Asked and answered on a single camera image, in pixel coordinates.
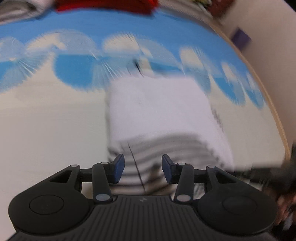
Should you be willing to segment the person right hand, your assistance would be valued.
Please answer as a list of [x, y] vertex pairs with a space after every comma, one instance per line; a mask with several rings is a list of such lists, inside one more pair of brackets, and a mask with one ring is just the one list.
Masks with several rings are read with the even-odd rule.
[[278, 213], [276, 225], [283, 223], [283, 230], [287, 231], [295, 223], [295, 192], [281, 195], [277, 200]]

